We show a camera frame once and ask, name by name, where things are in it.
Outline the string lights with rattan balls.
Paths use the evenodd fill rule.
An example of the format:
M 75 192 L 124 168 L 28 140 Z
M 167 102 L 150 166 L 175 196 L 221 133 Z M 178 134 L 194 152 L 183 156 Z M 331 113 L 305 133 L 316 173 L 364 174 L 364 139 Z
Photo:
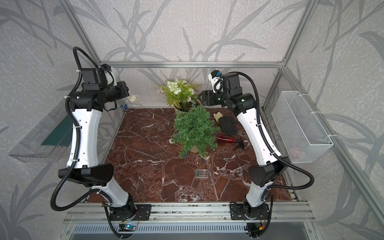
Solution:
M 145 107 L 141 102 L 140 102 L 140 97 L 139 95 L 130 95 L 128 96 L 125 101 L 121 104 L 120 109 L 124 113 L 124 117 L 126 114 L 129 112 L 129 109 L 144 109 L 150 114 L 152 114 L 152 119 L 155 118 L 155 114 L 147 107 Z

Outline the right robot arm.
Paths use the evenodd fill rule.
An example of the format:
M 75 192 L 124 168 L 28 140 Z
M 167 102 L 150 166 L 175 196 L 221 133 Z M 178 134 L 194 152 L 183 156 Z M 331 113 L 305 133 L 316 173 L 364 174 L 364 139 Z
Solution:
M 314 176 L 290 163 L 275 147 L 261 117 L 260 99 L 254 81 L 241 72 L 222 74 L 215 70 L 209 74 L 212 90 L 199 94 L 204 106 L 220 105 L 231 110 L 246 131 L 257 158 L 257 165 L 249 168 L 251 187 L 243 204 L 230 205 L 232 220 L 259 220 L 272 215 L 272 205 L 267 204 L 267 193 L 274 188 L 303 190 L 311 187 Z M 274 181 L 291 168 L 309 177 L 301 186 L 276 185 Z

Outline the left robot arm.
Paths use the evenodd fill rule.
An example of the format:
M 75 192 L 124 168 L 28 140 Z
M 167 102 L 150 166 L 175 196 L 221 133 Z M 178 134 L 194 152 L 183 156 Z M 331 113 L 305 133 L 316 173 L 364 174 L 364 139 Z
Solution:
M 99 123 L 107 103 L 116 104 L 128 97 L 125 82 L 117 82 L 108 65 L 99 68 L 79 69 L 79 79 L 74 89 L 66 96 L 66 112 L 73 123 L 73 138 L 67 166 L 60 169 L 61 179 L 51 197 L 54 211 L 61 212 L 74 207 L 93 193 L 103 196 L 107 217 L 132 218 L 137 207 L 133 197 L 124 191 L 114 178 L 111 164 L 100 164 L 97 154 Z M 84 185 L 90 190 L 66 206 L 57 205 L 59 191 L 65 182 Z

